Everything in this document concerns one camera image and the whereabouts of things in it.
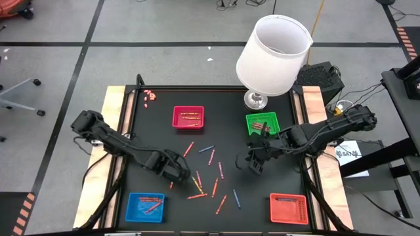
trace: red tray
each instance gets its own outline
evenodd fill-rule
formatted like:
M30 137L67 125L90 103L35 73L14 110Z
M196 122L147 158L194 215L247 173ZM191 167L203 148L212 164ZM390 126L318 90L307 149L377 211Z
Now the red tray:
M199 117L199 120L188 120L183 119L185 115L181 115L183 112L194 112L199 113L199 115L187 115L191 117ZM175 106L173 108L173 118L172 126L175 128L203 128L204 126L204 107L202 106Z
M270 219L276 223L307 225L306 197L283 193L270 194Z

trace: pink tray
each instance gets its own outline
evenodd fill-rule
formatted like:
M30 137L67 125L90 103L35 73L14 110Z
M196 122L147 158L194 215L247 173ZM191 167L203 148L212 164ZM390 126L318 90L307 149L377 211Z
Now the pink tray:
M194 112L198 115L181 115L184 112ZM183 119L183 116L199 117L199 120ZM173 108L172 126L183 129L199 129L204 126L204 107L202 106L175 106Z

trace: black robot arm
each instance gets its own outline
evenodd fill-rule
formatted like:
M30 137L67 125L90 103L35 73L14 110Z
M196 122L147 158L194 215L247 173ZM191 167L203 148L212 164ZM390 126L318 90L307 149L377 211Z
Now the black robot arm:
M284 154L315 154L323 151L327 144L351 131L369 131L375 128L375 114L368 107L355 105L342 115L334 116L316 124L305 123L289 127L277 135L270 136L262 128L261 134L253 133L248 143L249 169L260 175L265 161Z
M186 161L178 153L169 150L140 147L136 142L124 137L104 122L102 115L95 111L82 111L71 128L86 141L100 140L108 153L132 157L144 169L173 181L181 182L190 176Z

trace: white paper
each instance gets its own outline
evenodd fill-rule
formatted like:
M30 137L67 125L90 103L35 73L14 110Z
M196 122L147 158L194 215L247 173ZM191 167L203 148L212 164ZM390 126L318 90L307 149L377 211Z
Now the white paper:
M356 141L344 141L335 148L335 156L339 160L340 166L342 166L344 164L361 158L362 153L360 153L360 149ZM351 176L347 176L346 178L364 176L369 176L369 172L367 170L357 174L353 174Z

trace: gray floor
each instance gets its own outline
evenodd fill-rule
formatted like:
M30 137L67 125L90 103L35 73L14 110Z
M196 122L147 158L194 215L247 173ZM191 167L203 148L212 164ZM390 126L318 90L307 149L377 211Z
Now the gray floor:
M397 0L394 6L415 13L419 9L416 1ZM83 42L97 3L36 0L33 20L3 20L8 28L0 33L0 41ZM277 0L275 13L293 17L311 30L320 3ZM273 0L260 7L239 1L236 8L225 11L216 10L215 0L105 0L92 41L246 41L255 22L272 14L273 7ZM420 26L420 18L407 16L397 24ZM381 5L374 0L326 0L314 41L398 42ZM8 60L3 59L0 65L0 84L7 88L29 77L43 82L18 99L47 110L45 117L0 109L0 135L8 137L7 143L0 145L0 191L30 191L81 48L3 49L0 56ZM240 85L234 65L241 51L241 47L89 47L26 234L71 230L89 157L72 143L70 123L83 109L100 111L108 85L132 84L138 73L149 85ZM343 92L374 85L382 71L406 63L399 48L313 48L310 63L324 61L340 68L346 85ZM352 101L357 98L357 94L348 96ZM366 105L379 117L377 128L349 137L380 139L387 145L407 136L385 91ZM419 196L409 178L400 183L415 215L411 222L420 225ZM387 210L398 209L392 192L368 194ZM414 229L378 211L363 197L351 191L347 196L353 223L361 232L415 234Z

